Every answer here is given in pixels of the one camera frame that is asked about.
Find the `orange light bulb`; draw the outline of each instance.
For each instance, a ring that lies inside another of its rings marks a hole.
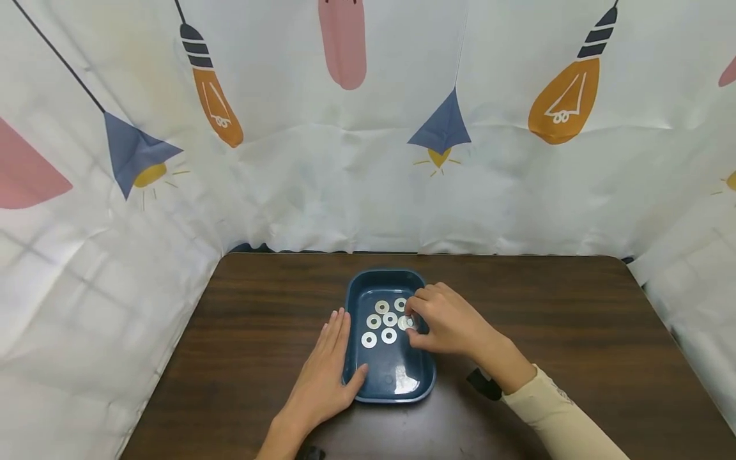
[[[563,144],[583,130],[598,93],[600,56],[616,24],[616,4],[588,34],[575,62],[560,72],[531,106],[529,130],[544,142]]]
[[[600,62],[575,61],[552,80],[531,106],[529,130],[548,144],[563,144],[577,136],[595,103]]]
[[[180,34],[194,73],[199,103],[210,126],[227,145],[235,148],[243,142],[243,130],[217,80],[207,45],[200,33],[188,24],[181,25]]]

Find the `yellow bulb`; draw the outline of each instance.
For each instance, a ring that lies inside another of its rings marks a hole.
[[[601,60],[577,60],[552,80],[529,111],[529,130],[548,144],[563,144],[585,126],[598,92]]]
[[[205,110],[210,126],[227,145],[237,147],[243,142],[243,130],[225,99],[215,71],[201,68],[194,68],[192,71],[197,84],[199,102]]]
[[[163,163],[149,166],[145,168],[133,181],[133,185],[138,188],[147,187],[159,180],[166,174],[166,165]]]
[[[733,191],[736,191],[736,171],[734,171],[728,179],[726,179],[726,185]]]
[[[429,158],[432,160],[432,163],[434,163],[435,166],[438,168],[442,167],[442,164],[450,157],[450,151],[452,151],[452,147],[445,150],[445,153],[443,155],[440,155],[439,153],[435,152],[432,149],[427,149],[429,152]]]

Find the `lamp shade print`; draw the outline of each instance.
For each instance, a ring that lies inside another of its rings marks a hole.
[[[354,90],[366,77],[363,0],[317,0],[327,70],[335,83]]]
[[[727,86],[733,82],[736,82],[736,57],[721,74],[721,78],[718,79],[718,86]]]
[[[469,142],[470,135],[467,133],[462,114],[460,114],[457,88],[453,88],[450,95],[439,105],[432,116],[409,139],[408,144],[427,149],[429,160],[417,161],[414,164],[433,163],[436,169],[430,174],[432,177],[437,174],[437,171],[445,174],[442,168],[445,161],[460,164],[459,161],[450,158],[450,153],[454,146]]]
[[[595,104],[601,55],[618,17],[618,0],[593,27],[578,57],[539,94],[529,111],[529,130],[548,144],[563,144],[585,126]]]
[[[113,166],[115,180],[125,199],[128,199],[134,187],[143,189],[144,192],[141,199],[145,208],[145,189],[167,173],[164,162],[178,155],[182,150],[141,131],[130,123],[107,112],[66,59],[64,59],[56,47],[41,32],[36,23],[28,16],[18,1],[13,0],[13,3],[43,41],[46,42],[46,45],[56,54],[62,64],[90,97],[91,101],[102,112],[105,119],[107,145],[110,149],[110,160]]]
[[[31,208],[70,190],[71,183],[0,118],[0,208]]]
[[[236,148],[243,142],[243,129],[217,79],[210,50],[202,34],[187,24],[179,0],[174,0],[174,3],[177,5],[182,20],[179,34],[194,74],[199,103],[205,111],[210,126],[220,139],[230,147]]]

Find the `white curtain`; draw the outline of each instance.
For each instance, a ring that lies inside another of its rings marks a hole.
[[[0,457],[118,455],[245,241],[634,257],[736,429],[736,4],[17,3]]]

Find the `table surface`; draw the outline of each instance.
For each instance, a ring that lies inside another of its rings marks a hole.
[[[606,257],[230,254],[217,266],[122,458],[252,459],[325,318],[361,270],[445,281],[632,459],[734,459],[736,438],[626,266]],[[546,459],[504,404],[435,356],[429,397],[354,403],[307,439],[336,459]]]

